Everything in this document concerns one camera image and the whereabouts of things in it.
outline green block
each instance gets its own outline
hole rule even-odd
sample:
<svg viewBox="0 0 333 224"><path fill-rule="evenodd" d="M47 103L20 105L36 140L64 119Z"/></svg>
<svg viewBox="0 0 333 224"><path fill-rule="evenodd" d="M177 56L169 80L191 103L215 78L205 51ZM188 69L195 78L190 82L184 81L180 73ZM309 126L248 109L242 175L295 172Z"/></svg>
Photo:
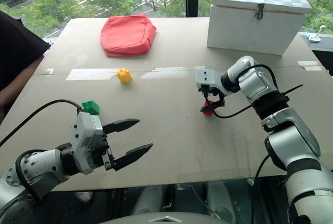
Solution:
<svg viewBox="0 0 333 224"><path fill-rule="evenodd" d="M99 106L92 100L81 104L84 112L88 112L91 115L99 115Z"/></svg>

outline table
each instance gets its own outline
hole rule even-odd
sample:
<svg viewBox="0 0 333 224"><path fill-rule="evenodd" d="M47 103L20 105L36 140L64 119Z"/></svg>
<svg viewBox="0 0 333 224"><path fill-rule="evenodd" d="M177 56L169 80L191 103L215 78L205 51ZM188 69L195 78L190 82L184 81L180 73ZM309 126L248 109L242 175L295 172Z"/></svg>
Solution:
<svg viewBox="0 0 333 224"><path fill-rule="evenodd" d="M107 58L103 54L96 38L106 19L70 21L0 126L2 139L37 107L58 98L76 102L94 100L100 105L104 124L128 117L141 120L132 128L108 137L115 157L152 142L154 146L140 160L118 172L99 168L88 176L75 175L55 190L251 177L266 156L264 139L267 133L262 130L253 109L227 120L199 112L204 99L195 87L194 66L205 65L226 71L239 57L249 53L205 48L208 19L151 20L158 28L151 52L136 59ZM295 37L282 57L250 54L273 68L282 91L304 84L289 95L289 105L297 110L316 136L322 149L322 161L333 169L332 78L326 71L306 71L298 66L297 60L317 60L300 36ZM146 75L156 67L180 66L185 67L180 76L147 78ZM74 68L119 67L130 70L133 77L130 84L119 83L116 76L109 80L66 80ZM43 75L49 68L54 69L52 75L47 72ZM237 93L227 97L226 107L218 111L228 115L247 105L242 93ZM0 175L25 150L52 149L70 141L74 121L75 108L70 105L60 103L43 110L0 149ZM261 175L283 173L269 160Z"/></svg>

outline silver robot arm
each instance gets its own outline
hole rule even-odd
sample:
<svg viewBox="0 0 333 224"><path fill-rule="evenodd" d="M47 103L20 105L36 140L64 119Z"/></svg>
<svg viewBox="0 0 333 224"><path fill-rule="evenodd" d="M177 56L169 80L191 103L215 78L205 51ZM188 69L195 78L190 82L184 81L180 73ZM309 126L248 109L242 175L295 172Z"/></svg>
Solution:
<svg viewBox="0 0 333 224"><path fill-rule="evenodd" d="M205 98L209 93L220 100L202 111L224 106L224 97L242 91L268 133L266 149L273 163L287 171L289 222L292 224L333 223L333 173L321 163L319 144L298 116L287 105L267 70L252 57L240 58L227 73L198 69L196 82Z"/></svg>
<svg viewBox="0 0 333 224"><path fill-rule="evenodd" d="M87 175L101 166L106 170L119 170L138 160L152 144L137 147L114 159L106 139L106 134L125 130L138 122L131 118L102 126L98 115L79 112L71 143L53 150L31 150L21 154L0 179L0 224L22 223L48 192L72 175Z"/></svg>

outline black shirt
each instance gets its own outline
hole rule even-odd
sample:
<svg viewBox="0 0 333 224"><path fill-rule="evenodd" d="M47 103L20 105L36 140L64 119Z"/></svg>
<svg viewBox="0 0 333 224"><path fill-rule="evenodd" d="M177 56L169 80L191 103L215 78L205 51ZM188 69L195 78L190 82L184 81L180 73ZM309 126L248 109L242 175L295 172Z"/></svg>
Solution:
<svg viewBox="0 0 333 224"><path fill-rule="evenodd" d="M0 10L0 90L49 47L50 44L25 28L20 21Z"/></svg>

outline metal latch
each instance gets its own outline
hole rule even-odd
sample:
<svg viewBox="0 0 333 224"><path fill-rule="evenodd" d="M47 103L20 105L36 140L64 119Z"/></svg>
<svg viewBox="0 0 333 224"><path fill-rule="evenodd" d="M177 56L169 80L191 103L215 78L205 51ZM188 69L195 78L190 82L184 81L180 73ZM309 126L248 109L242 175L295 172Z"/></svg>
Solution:
<svg viewBox="0 0 333 224"><path fill-rule="evenodd" d="M256 12L254 15L258 20L261 20L264 15L264 7L265 7L265 3L258 4L258 12Z"/></svg>

